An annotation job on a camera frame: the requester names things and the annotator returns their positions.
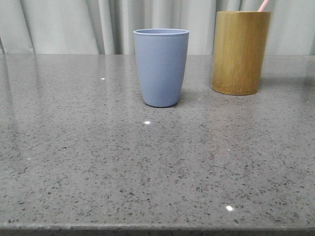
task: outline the blue cup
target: blue cup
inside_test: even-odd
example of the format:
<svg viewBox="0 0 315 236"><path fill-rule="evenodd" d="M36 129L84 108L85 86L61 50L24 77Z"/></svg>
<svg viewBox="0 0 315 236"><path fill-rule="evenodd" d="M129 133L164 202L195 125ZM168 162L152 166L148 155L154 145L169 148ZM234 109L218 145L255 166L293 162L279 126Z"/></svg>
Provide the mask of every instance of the blue cup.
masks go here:
<svg viewBox="0 0 315 236"><path fill-rule="evenodd" d="M189 31L139 29L133 33L144 102L153 107L175 105L184 79Z"/></svg>

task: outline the curtain fold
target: curtain fold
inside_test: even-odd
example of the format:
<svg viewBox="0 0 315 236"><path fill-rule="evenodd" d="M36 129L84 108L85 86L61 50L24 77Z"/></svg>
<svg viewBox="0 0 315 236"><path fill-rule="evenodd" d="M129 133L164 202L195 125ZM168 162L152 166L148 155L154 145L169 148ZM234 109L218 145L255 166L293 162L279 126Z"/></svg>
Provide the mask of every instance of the curtain fold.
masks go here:
<svg viewBox="0 0 315 236"><path fill-rule="evenodd" d="M190 55L213 52L216 12L257 11L262 0L0 0L6 53L134 54L133 31L190 31ZM315 53L315 1L270 0L268 55Z"/></svg>

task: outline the gray countertop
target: gray countertop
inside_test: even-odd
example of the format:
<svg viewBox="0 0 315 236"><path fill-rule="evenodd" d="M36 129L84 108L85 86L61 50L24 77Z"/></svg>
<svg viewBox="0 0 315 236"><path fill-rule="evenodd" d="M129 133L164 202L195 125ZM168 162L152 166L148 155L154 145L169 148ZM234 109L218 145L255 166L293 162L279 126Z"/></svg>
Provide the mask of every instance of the gray countertop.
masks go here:
<svg viewBox="0 0 315 236"><path fill-rule="evenodd" d="M315 234L315 57L266 57L249 96L211 64L153 108L134 56L1 55L0 230Z"/></svg>

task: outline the bamboo cup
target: bamboo cup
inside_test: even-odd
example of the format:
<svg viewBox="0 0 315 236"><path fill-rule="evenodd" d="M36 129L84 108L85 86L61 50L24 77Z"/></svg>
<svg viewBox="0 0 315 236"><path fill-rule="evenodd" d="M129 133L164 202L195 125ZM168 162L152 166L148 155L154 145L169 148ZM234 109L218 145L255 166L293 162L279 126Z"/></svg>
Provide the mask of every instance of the bamboo cup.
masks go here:
<svg viewBox="0 0 315 236"><path fill-rule="evenodd" d="M211 88L230 95L258 91L270 12L217 13Z"/></svg>

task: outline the speckled stone countertop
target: speckled stone countertop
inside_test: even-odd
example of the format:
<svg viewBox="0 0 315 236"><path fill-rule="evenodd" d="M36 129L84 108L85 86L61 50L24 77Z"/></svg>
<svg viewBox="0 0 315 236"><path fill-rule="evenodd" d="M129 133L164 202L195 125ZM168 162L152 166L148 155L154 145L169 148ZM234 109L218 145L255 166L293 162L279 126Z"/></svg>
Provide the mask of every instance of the speckled stone countertop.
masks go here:
<svg viewBox="0 0 315 236"><path fill-rule="evenodd" d="M211 64L153 108L134 56L1 55L0 235L315 235L315 57L266 57L249 96Z"/></svg>

